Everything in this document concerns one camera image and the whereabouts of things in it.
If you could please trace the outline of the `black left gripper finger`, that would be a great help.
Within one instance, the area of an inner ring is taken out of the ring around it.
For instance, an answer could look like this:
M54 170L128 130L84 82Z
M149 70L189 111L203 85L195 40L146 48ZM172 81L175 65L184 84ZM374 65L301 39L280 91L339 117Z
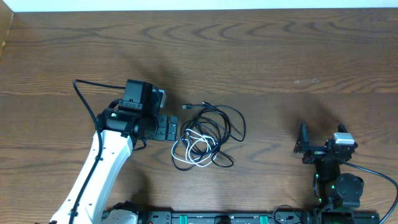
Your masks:
M167 133L168 141L175 141L177 138L178 116L172 115L169 119L169 127Z
M149 139L166 141L168 135L169 117L164 114L160 114L157 117L157 131Z

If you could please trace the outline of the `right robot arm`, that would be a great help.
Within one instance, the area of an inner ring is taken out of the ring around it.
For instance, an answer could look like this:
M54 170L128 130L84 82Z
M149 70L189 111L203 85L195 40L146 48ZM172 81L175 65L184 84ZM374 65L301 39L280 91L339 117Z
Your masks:
M330 210L352 210L360 206L363 194L363 179L349 173L341 173L340 165L351 159L358 144L343 124L322 146L310 143L307 126L300 123L295 153L303 154L304 164L313 164L315 196L323 208Z

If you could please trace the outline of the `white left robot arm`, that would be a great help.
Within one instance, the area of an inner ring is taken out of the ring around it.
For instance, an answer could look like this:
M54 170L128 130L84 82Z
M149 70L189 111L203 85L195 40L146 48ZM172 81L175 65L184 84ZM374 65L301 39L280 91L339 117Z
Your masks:
M105 205L119 171L138 150L136 143L174 141L178 118L159 113L166 93L155 85L128 80L122 89L123 97L102 113L89 112L96 129L90 153L51 223L146 223L146 214L135 211L129 202L108 212Z

